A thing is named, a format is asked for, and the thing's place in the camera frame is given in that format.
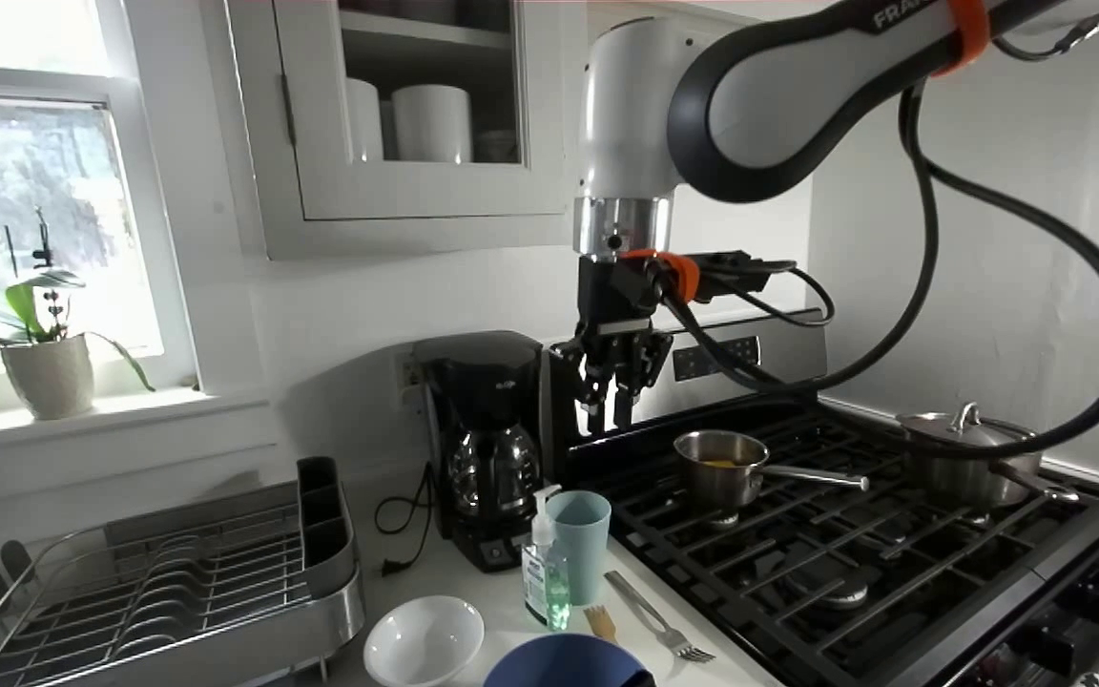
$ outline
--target white cabinet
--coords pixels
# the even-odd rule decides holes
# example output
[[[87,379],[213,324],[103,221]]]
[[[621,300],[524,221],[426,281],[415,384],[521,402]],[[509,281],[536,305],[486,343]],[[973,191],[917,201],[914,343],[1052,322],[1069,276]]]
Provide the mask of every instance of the white cabinet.
[[[587,53],[579,2],[229,0],[229,15],[271,253],[509,244],[500,216],[570,212]],[[378,93],[382,159],[358,154],[349,80]],[[395,93],[415,85],[465,95],[470,159],[411,159],[415,132],[395,127]]]

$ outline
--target kitchen counter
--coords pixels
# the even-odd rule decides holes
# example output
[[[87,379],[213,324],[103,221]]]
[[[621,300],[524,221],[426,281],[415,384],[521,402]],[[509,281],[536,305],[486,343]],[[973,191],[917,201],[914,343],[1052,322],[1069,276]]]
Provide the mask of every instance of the kitchen counter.
[[[382,577],[382,561],[384,558],[409,558],[415,549],[419,528],[423,528],[423,510],[411,518],[411,528],[397,537],[382,537],[372,523],[374,500],[358,496],[372,491],[374,500],[384,491],[402,491],[402,490],[350,490],[350,510],[354,510],[354,528],[358,528],[358,544],[363,544],[363,595],[368,595],[368,619],[378,622],[384,612],[402,605],[403,600],[415,595],[463,595],[470,600],[480,619],[486,619],[486,646],[480,656],[459,674],[449,680],[453,687],[465,682],[486,682],[486,674],[524,641],[536,641],[543,632],[549,632],[545,624],[538,624],[528,612],[524,612],[524,584],[521,584],[521,570],[514,574],[477,574],[459,549],[453,543],[440,537],[434,523],[426,533],[426,549],[423,558],[397,574],[397,577]],[[727,632],[718,632],[696,605],[687,605],[687,600],[680,600],[672,588],[666,588],[634,553],[625,553],[620,543],[610,543],[610,558],[608,570],[620,570],[629,577],[629,584],[653,600],[653,605],[677,624],[683,631],[696,646],[701,646],[708,654],[713,654],[709,664],[683,664],[677,671],[672,654],[634,619],[634,612],[620,600],[620,591],[610,584],[602,584],[602,605],[610,612],[613,624],[620,624],[620,646],[625,654],[634,654],[659,687],[667,682],[708,682],[708,687],[771,687],[777,682],[769,666],[761,666],[746,647],[738,647]],[[334,659],[334,682],[335,687],[358,687],[358,682],[374,682],[363,666],[363,641],[368,631]],[[575,612],[574,613],[574,632],[587,632],[587,619]]]

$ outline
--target white pot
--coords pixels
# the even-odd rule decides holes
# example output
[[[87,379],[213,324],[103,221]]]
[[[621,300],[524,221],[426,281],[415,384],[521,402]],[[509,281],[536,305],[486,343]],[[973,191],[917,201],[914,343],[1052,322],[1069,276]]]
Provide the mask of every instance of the white pot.
[[[35,421],[92,411],[87,334],[0,347],[9,379]]]

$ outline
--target blue cup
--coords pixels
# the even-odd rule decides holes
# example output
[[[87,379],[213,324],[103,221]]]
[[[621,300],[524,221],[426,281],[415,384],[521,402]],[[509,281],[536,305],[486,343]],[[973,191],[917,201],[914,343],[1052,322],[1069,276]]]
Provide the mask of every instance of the blue cup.
[[[557,491],[549,500],[554,558],[561,558],[574,605],[593,605],[598,600],[610,510],[610,500],[598,491]]]

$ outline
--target saucepan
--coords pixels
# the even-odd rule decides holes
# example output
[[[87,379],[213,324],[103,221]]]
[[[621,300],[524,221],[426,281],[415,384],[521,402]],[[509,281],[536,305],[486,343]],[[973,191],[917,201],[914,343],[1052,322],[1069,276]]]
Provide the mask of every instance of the saucepan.
[[[1059,490],[1037,476],[1042,455],[1015,455],[999,463],[971,463],[971,459],[942,459],[942,444],[961,444],[961,446],[1008,446],[1032,437],[1032,432],[1012,427],[1004,421],[982,417],[976,402],[961,406],[957,417],[949,411],[907,411],[898,417],[907,437],[933,437],[934,450],[914,455],[914,472],[917,479],[942,504],[954,506],[1015,506],[1032,491],[1042,491],[1047,500],[1080,500],[1073,490]]]
[[[672,450],[692,463],[696,496],[709,506],[749,506],[765,490],[769,472],[868,491],[863,472],[771,467],[771,446],[739,432],[718,432],[718,427],[687,432],[672,444]]]

